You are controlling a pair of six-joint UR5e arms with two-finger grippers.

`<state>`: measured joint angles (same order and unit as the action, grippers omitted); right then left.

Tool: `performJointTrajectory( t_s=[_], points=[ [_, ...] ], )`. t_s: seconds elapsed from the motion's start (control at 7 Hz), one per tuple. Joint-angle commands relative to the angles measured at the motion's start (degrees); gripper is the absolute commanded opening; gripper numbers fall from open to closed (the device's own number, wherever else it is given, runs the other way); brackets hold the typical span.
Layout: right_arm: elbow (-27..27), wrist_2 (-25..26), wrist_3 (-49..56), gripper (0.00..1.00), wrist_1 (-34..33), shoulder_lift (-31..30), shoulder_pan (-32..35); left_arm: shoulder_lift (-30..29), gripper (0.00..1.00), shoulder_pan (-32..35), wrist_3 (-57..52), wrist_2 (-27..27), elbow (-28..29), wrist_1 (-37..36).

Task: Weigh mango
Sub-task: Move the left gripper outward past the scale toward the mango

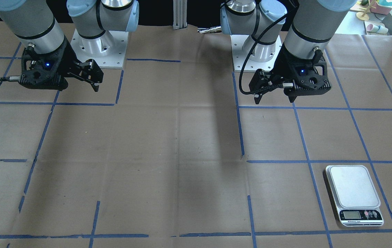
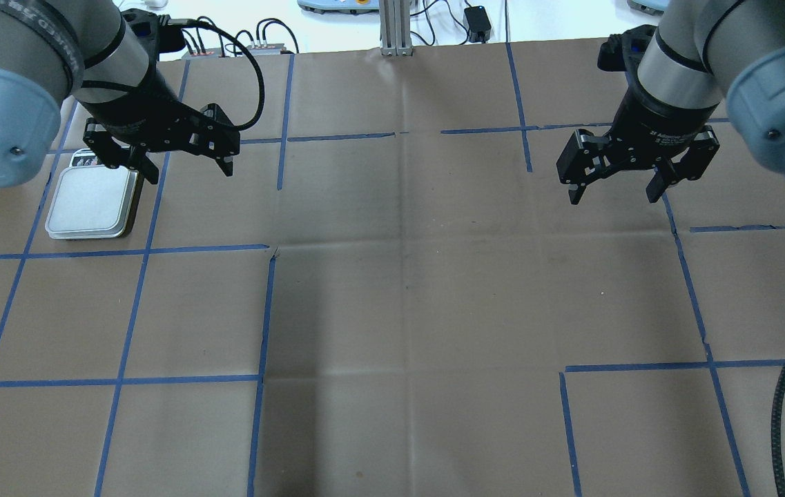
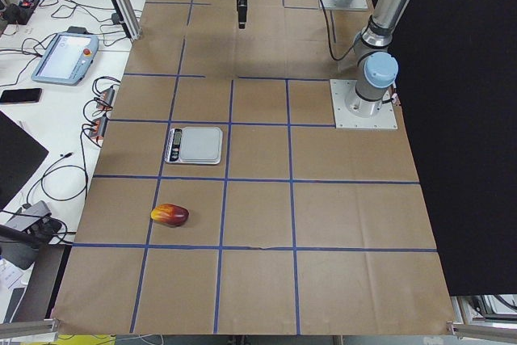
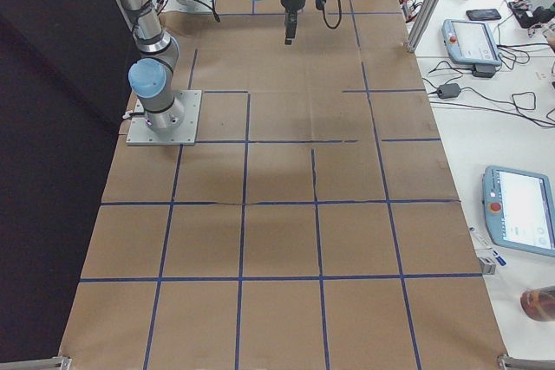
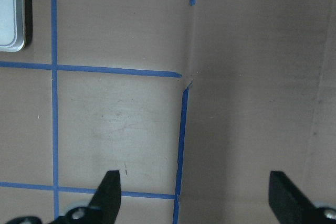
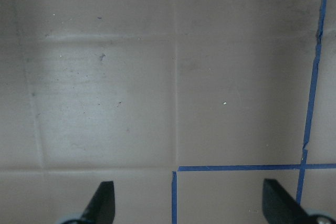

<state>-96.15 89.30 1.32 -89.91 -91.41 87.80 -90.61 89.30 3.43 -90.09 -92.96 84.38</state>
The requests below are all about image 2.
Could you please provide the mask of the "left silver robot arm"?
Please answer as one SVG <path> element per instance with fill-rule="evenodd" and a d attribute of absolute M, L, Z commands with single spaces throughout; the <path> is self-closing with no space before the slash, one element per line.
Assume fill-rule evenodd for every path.
<path fill-rule="evenodd" d="M 156 184 L 151 155 L 184 151 L 231 176 L 241 127 L 217 104 L 183 104 L 157 69 L 185 28 L 207 24 L 111 1 L 0 1 L 0 188 L 35 178 L 70 98 L 89 114 L 83 141 L 105 167 Z"/>

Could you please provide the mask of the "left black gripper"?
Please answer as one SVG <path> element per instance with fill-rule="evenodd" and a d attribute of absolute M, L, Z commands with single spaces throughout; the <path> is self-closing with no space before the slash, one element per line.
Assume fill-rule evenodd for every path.
<path fill-rule="evenodd" d="M 182 104 L 157 66 L 147 66 L 137 83 L 86 76 L 79 103 L 91 116 L 83 141 L 107 168 L 133 170 L 157 185 L 159 168 L 147 154 L 186 151 L 212 158 L 225 177 L 233 176 L 240 132 L 219 104 L 200 111 Z"/>

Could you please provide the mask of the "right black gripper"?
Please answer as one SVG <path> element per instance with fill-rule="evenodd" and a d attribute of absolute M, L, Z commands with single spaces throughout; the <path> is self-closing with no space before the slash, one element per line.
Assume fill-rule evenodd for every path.
<path fill-rule="evenodd" d="M 654 166 L 646 188 L 653 204 L 671 186 L 701 179 L 708 169 L 720 148 L 713 128 L 706 125 L 708 119 L 710 107 L 683 109 L 630 88 L 603 136 L 586 129 L 571 134 L 557 158 L 557 176 L 567 186 L 571 204 L 577 205 L 591 183 L 623 170 Z M 679 161 L 671 161 L 682 152 Z"/>

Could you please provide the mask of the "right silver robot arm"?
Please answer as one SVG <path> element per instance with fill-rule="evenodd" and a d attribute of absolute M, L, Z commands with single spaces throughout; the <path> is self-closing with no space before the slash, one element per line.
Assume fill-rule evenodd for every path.
<path fill-rule="evenodd" d="M 620 172 L 654 173 L 649 202 L 701 179 L 720 103 L 754 160 L 785 174 L 785 1 L 671 1 L 656 26 L 610 35 L 597 66 L 627 88 L 610 129 L 576 130 L 556 161 L 571 204 Z"/>

